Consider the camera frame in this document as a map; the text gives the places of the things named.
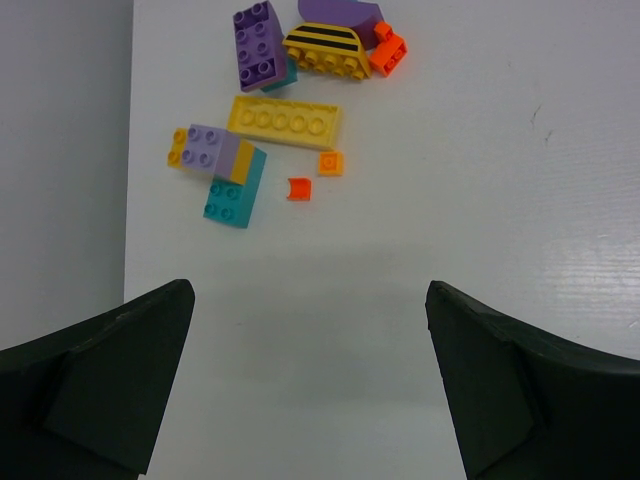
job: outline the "white tabletop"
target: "white tabletop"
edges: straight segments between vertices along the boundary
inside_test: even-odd
[[[126,296],[185,277],[197,297],[148,478],[463,478],[432,279],[640,358],[640,2],[382,0],[409,48],[391,77],[281,93],[344,108],[345,176],[259,143],[237,230],[165,159],[175,127],[226,126],[249,6],[136,3]],[[310,203],[286,200],[292,176]]]

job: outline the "scratch mark on table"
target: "scratch mark on table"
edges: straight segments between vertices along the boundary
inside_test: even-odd
[[[531,117],[531,120],[529,120],[529,123],[531,123],[531,128],[534,130],[536,128],[536,115],[538,115],[538,112],[540,111],[541,108],[542,108],[542,104],[538,105],[538,108],[536,108],[536,111],[533,112],[533,116]]]

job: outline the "purple brick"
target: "purple brick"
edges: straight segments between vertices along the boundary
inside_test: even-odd
[[[180,163],[183,167],[231,179],[240,137],[223,128],[191,125]]]
[[[271,3],[256,3],[233,16],[240,89],[250,92],[287,76],[284,35]]]
[[[351,0],[298,0],[298,11],[305,22],[324,23],[354,30],[365,50],[371,50],[378,45],[373,29],[384,18],[377,3]]]

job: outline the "black stripe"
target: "black stripe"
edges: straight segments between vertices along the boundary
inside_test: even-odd
[[[297,32],[319,33],[320,35],[331,35],[333,37],[352,38],[355,40],[353,33],[343,32],[342,30],[330,30],[328,28],[310,27],[309,25],[300,25],[296,28]]]
[[[319,38],[299,37],[298,35],[287,35],[286,40],[300,43],[310,43],[311,45],[321,45],[323,47],[340,48],[342,50],[358,51],[357,45],[349,45],[348,43],[332,42],[331,40],[321,40]]]

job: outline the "lego brick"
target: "lego brick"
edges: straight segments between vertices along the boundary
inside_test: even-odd
[[[255,149],[251,168],[244,185],[236,185],[214,178],[203,216],[210,220],[237,228],[247,228],[256,200],[267,154]]]
[[[339,177],[344,172],[342,152],[322,152],[318,159],[318,175]]]
[[[244,137],[333,150],[342,109],[334,105],[237,96],[227,128]]]
[[[373,29],[382,22],[376,3],[350,0],[298,0],[298,11],[305,22],[347,27],[355,31],[365,50],[378,45]]]
[[[262,87],[260,90],[264,93],[269,93],[279,88],[286,87],[287,85],[291,85],[292,83],[296,83],[297,81],[298,67],[296,67],[296,62],[292,58],[287,58],[287,76],[279,82]]]
[[[308,202],[311,200],[310,178],[289,178],[289,196],[287,200],[293,202]]]
[[[167,165],[172,168],[182,168],[180,165],[180,158],[182,157],[182,151],[187,144],[187,129],[176,128],[173,133],[173,145],[171,145],[171,151],[167,155]]]
[[[231,179],[240,137],[223,128],[191,125],[181,165],[198,172]]]
[[[300,70],[349,75],[355,80],[371,77],[367,52],[350,28],[303,23],[291,30],[282,44]]]
[[[247,175],[249,174],[249,168],[251,167],[251,159],[253,158],[256,150],[259,149],[246,140],[240,141],[240,147],[238,148],[238,154],[236,155],[236,162],[233,166],[233,172],[231,172],[230,181],[239,185],[244,185],[247,182]]]
[[[374,70],[388,77],[407,54],[407,45],[404,39],[395,33],[391,25],[380,22],[375,28],[376,36],[380,44],[369,56],[369,63]]]
[[[238,76],[243,92],[280,82],[287,76],[282,29],[270,2],[233,16]]]

